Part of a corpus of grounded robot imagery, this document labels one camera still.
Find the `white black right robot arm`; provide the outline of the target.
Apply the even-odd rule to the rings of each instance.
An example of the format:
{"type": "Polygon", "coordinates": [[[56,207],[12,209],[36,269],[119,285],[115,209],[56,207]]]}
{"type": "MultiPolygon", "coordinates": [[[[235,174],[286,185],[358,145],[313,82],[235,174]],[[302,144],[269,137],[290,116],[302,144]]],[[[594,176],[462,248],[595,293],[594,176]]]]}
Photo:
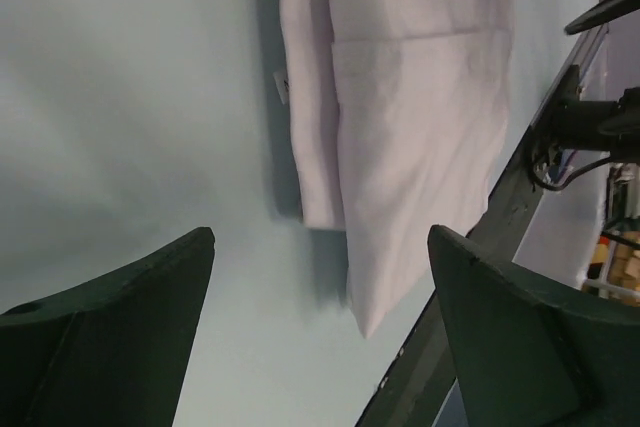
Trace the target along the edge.
{"type": "MultiPolygon", "coordinates": [[[[639,0],[601,0],[564,27],[568,35],[601,27],[639,10],[639,0]]],[[[607,152],[611,162],[639,161],[639,89],[614,101],[562,99],[551,114],[538,149],[551,155],[572,149],[607,152]]]]}

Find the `white long sleeve shirt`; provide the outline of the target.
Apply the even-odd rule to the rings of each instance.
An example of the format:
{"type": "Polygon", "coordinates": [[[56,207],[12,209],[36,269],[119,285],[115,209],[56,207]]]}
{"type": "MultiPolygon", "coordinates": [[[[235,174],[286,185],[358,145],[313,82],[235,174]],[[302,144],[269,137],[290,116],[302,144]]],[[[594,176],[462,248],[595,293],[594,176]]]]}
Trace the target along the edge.
{"type": "Polygon", "coordinates": [[[488,207],[514,0],[279,0],[301,219],[347,239],[362,336],[429,271],[426,239],[488,207]]]}

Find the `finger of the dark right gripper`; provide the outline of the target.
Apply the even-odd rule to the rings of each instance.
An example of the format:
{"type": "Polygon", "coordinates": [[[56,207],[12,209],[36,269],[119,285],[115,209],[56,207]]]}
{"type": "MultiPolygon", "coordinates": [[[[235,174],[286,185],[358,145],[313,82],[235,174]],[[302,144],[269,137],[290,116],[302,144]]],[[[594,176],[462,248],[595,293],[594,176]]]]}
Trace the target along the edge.
{"type": "Polygon", "coordinates": [[[602,0],[564,27],[567,35],[575,35],[601,26],[640,7],[640,0],[602,0]]]}

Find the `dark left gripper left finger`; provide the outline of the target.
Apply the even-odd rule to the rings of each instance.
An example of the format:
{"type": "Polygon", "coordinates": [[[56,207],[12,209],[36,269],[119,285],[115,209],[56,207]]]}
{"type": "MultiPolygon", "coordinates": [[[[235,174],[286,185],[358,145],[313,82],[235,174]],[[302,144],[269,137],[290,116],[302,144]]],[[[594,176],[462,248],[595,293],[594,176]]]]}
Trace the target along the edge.
{"type": "Polygon", "coordinates": [[[211,277],[199,227],[1,315],[4,426],[170,426],[211,277]]]}

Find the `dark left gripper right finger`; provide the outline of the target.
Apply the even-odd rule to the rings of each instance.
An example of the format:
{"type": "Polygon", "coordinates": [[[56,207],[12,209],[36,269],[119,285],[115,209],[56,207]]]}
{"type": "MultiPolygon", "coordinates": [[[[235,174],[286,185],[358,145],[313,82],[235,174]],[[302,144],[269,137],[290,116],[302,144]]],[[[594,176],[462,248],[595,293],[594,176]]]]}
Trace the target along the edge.
{"type": "Polygon", "coordinates": [[[639,310],[497,258],[453,230],[428,235],[472,426],[636,426],[639,310]]]}

